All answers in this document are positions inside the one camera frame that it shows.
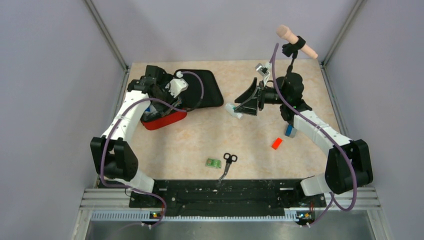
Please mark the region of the white bottle green label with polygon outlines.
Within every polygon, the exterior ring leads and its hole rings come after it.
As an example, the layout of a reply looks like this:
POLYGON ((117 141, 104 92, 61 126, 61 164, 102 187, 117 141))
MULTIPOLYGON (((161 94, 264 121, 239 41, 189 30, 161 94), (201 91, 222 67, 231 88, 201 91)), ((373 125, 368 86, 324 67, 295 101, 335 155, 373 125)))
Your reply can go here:
POLYGON ((242 113, 239 112, 235 112, 235 108, 236 106, 230 102, 226 103, 224 106, 224 109, 232 116, 235 117, 237 119, 241 119, 243 117, 242 113))

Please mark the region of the red black medicine kit case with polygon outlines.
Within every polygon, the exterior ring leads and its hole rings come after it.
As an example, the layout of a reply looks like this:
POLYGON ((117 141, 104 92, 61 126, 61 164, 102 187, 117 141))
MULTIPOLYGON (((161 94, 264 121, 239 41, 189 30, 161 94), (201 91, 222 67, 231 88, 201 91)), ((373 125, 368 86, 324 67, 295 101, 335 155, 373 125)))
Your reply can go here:
MULTIPOLYGON (((181 104, 176 103, 176 108, 184 110, 202 109, 220 107, 224 104, 223 95, 212 71, 206 69, 180 69, 180 71, 193 72, 200 77, 203 83, 203 99, 199 102, 201 96, 199 80, 194 75, 187 74, 183 78, 188 83, 188 89, 178 96, 181 99, 181 104)), ((186 112, 178 112, 159 102, 152 102, 140 121, 147 130, 152 131, 174 124, 186 116, 186 112)))

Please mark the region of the black handled scissors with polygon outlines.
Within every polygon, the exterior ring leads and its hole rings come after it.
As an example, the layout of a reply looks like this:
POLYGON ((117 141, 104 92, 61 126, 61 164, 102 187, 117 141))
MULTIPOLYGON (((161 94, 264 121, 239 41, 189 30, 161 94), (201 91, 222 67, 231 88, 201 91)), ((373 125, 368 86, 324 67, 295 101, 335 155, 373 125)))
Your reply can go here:
POLYGON ((225 167, 224 167, 224 172, 223 172, 222 176, 218 179, 218 183, 219 184, 221 184, 221 182, 223 181, 223 179, 227 176, 232 163, 235 163, 238 160, 238 156, 237 155, 230 154, 228 152, 223 155, 223 158, 225 160, 225 167))

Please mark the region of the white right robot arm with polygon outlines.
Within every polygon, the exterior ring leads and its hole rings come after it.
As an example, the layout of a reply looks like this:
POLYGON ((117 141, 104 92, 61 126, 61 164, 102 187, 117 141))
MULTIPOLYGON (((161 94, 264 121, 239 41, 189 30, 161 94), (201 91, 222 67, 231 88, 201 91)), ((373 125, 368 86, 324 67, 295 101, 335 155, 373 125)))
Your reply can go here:
POLYGON ((307 206, 314 195, 333 192, 342 194, 370 184, 374 180, 368 144, 352 140, 322 121, 303 100, 303 78, 288 73, 276 79, 277 88, 253 79, 249 88, 235 99, 235 112, 257 115, 265 104, 280 106, 282 118, 306 135, 327 156, 325 172, 303 179, 293 192, 299 206, 307 206))

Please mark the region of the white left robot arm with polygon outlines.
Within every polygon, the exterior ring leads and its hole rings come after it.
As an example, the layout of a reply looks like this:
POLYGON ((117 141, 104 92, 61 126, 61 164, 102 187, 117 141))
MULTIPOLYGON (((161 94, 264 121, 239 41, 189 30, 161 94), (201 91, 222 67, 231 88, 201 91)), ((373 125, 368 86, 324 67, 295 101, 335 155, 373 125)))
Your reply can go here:
POLYGON ((141 200, 149 207, 160 202, 152 177, 139 170, 139 160, 131 141, 143 114, 152 103, 175 109, 174 101, 188 88, 183 73, 174 75, 149 65, 140 79, 133 79, 113 121, 100 137, 93 137, 90 150, 96 172, 103 184, 116 181, 127 188, 142 191, 141 200))

